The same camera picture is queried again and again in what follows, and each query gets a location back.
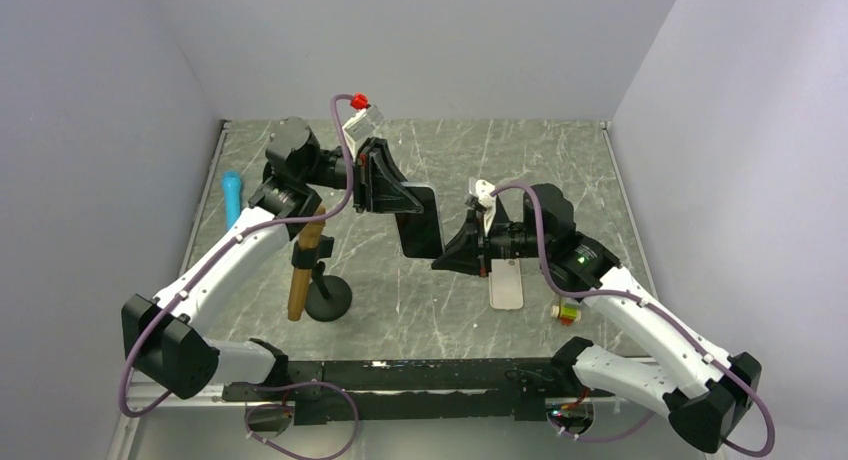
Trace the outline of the phone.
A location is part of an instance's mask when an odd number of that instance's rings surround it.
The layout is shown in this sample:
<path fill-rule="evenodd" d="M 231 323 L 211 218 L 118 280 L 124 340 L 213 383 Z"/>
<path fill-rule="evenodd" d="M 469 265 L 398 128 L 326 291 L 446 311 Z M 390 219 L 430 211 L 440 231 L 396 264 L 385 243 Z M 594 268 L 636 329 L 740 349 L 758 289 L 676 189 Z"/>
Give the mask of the phone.
<path fill-rule="evenodd" d="M 421 182 L 403 182 L 402 186 L 421 203 L 423 212 L 395 215 L 401 251 L 407 258 L 435 260 L 444 253 L 436 192 Z"/>

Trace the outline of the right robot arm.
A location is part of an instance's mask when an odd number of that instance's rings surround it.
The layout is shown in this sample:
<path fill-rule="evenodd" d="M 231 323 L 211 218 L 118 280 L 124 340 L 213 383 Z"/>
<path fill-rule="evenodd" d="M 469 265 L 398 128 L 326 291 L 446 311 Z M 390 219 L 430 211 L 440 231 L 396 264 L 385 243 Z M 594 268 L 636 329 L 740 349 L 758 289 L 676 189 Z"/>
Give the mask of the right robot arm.
<path fill-rule="evenodd" d="M 751 408 L 760 410 L 769 455 L 776 427 L 757 392 L 762 367 L 749 353 L 733 355 L 688 327 L 647 292 L 620 259 L 576 226 L 573 205 L 551 184 L 517 183 L 524 218 L 500 211 L 500 188 L 469 183 L 463 228 L 433 262 L 436 270 L 488 276 L 496 261 L 534 258 L 557 295 L 611 320 L 651 357 L 650 364 L 573 338 L 552 357 L 551 379 L 562 394 L 602 390 L 665 417 L 690 446 L 714 453 L 730 446 L 731 433 Z"/>

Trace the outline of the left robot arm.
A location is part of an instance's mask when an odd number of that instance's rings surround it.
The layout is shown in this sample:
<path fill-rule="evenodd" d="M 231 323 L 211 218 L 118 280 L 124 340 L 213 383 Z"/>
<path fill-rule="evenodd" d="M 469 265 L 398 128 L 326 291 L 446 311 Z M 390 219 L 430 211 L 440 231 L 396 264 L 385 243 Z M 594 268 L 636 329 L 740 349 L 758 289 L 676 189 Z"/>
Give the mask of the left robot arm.
<path fill-rule="evenodd" d="M 291 252 L 290 320 L 309 315 L 330 322 L 347 312 L 350 287 L 325 274 L 335 241 L 324 231 L 328 213 L 319 187 L 341 190 L 361 211 L 393 215 L 407 257 L 438 257 L 443 248 L 434 188 L 400 175 L 383 139 L 356 142 L 372 127 L 368 112 L 358 112 L 328 150 L 301 118 L 270 126 L 263 181 L 228 232 L 154 297 L 136 295 L 124 304 L 126 369 L 182 399 L 211 383 L 245 383 L 261 399 L 279 397 L 290 378 L 283 351 L 260 339 L 214 340 L 208 332 L 242 284 L 282 249 Z"/>

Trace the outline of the beige phone case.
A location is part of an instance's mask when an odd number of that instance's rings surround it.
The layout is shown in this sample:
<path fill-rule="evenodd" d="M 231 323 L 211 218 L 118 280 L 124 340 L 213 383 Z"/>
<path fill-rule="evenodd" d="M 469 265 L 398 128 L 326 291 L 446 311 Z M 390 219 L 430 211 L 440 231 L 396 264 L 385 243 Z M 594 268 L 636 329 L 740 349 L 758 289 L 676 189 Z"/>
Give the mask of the beige phone case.
<path fill-rule="evenodd" d="M 493 260 L 489 279 L 490 306 L 495 310 L 513 311 L 524 306 L 520 261 Z"/>

